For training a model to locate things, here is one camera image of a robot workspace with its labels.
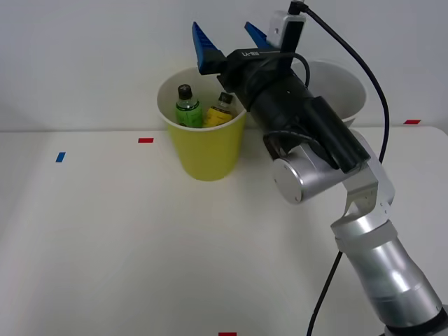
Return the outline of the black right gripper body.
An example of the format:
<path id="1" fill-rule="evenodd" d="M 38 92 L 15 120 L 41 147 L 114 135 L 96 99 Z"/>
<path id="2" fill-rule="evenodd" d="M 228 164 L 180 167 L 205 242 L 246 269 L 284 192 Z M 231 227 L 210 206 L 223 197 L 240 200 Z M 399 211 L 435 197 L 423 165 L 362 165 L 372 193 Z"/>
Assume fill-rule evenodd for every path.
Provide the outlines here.
<path id="1" fill-rule="evenodd" d="M 294 53 L 276 49 L 238 49 L 227 56 L 217 79 L 226 92 L 249 106 L 263 90 L 292 74 L 286 63 L 293 59 Z"/>

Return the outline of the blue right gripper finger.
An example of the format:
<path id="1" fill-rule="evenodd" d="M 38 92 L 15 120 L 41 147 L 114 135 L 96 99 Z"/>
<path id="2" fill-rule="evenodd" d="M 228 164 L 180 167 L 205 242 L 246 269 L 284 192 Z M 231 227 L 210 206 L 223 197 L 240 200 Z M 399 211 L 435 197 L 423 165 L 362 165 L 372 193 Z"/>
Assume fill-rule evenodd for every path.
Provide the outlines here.
<path id="1" fill-rule="evenodd" d="M 259 28 L 250 22 L 246 22 L 244 28 L 258 48 L 270 48 L 266 34 L 259 30 Z"/>
<path id="2" fill-rule="evenodd" d="M 217 49 L 196 22 L 192 24 L 192 40 L 199 73 L 201 75 L 223 73 L 227 65 L 226 56 Z"/>

